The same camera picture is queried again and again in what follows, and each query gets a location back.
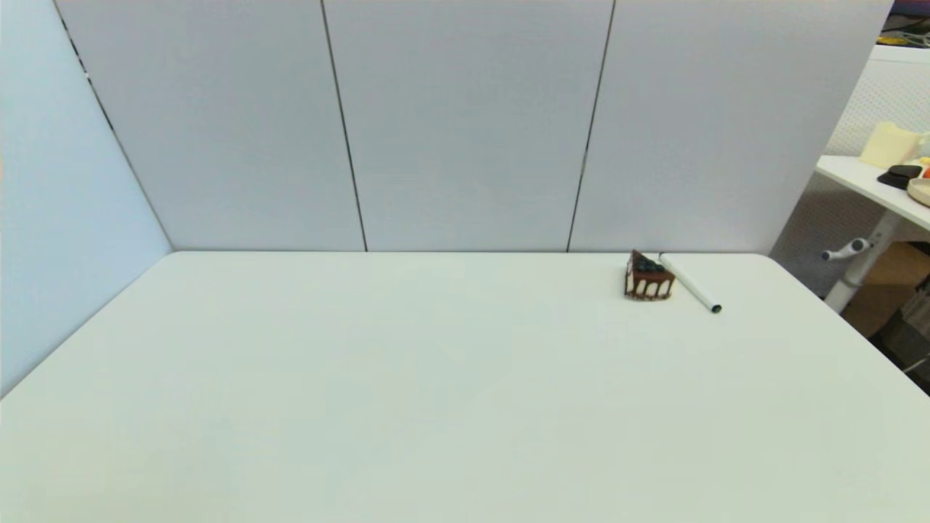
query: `white marker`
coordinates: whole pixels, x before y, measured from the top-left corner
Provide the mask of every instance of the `white marker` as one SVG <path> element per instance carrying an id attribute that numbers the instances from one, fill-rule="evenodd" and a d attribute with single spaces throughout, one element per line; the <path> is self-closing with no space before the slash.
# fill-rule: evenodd
<path id="1" fill-rule="evenodd" d="M 662 265 L 665 265 L 665 268 L 670 270 L 675 277 L 681 280 L 682 285 L 684 285 L 699 302 L 704 303 L 704 306 L 710 309 L 712 313 L 717 314 L 723 311 L 724 307 L 719 302 L 711 298 L 702 288 L 695 285 L 694 280 L 675 268 L 675 265 L 669 261 L 669 256 L 667 254 L 660 252 L 658 254 L 658 260 Z"/>

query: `wall panel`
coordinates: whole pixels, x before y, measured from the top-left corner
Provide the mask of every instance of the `wall panel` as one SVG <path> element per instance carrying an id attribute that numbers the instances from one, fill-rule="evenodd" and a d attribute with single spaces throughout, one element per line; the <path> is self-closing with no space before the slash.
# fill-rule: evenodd
<path id="1" fill-rule="evenodd" d="M 326 0 L 368 246 L 564 250 L 609 0 Z"/>
<path id="2" fill-rule="evenodd" d="M 363 248 L 319 2 L 67 0 L 178 248 Z"/>
<path id="3" fill-rule="evenodd" d="M 890 5 L 619 0 L 572 250 L 767 253 Z"/>

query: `metal pole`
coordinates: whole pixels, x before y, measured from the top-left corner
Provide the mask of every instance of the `metal pole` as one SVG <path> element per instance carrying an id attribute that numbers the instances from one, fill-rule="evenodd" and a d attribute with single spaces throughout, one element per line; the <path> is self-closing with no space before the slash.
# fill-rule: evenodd
<path id="1" fill-rule="evenodd" d="M 897 225 L 901 223 L 901 217 L 893 210 L 886 210 L 882 218 L 875 225 L 875 229 L 869 236 L 871 248 L 857 255 L 853 262 L 846 268 L 846 272 L 840 276 L 840 281 L 830 290 L 827 299 L 824 302 L 837 313 L 841 313 L 853 296 L 862 287 L 862 281 L 871 270 L 872 266 L 878 261 L 879 256 L 891 245 L 891 240 L 895 235 Z"/>

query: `table surface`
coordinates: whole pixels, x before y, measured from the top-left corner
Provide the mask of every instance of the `table surface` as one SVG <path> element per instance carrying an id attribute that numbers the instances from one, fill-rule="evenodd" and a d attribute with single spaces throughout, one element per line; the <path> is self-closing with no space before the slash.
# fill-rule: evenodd
<path id="1" fill-rule="evenodd" d="M 774 262 L 176 253 L 2 402 L 5 521 L 930 520 L 930 399 Z"/>
<path id="2" fill-rule="evenodd" d="M 818 173 L 930 231 L 930 208 L 914 201 L 907 191 L 878 182 L 885 171 L 854 156 L 821 156 L 817 161 Z"/>

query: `chocolate cake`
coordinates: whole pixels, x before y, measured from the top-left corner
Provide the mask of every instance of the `chocolate cake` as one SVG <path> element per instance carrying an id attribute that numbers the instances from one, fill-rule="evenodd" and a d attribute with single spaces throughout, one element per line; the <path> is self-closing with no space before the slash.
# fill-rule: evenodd
<path id="1" fill-rule="evenodd" d="M 635 250 L 627 262 L 626 294 L 634 300 L 665 300 L 671 296 L 675 275 Z"/>

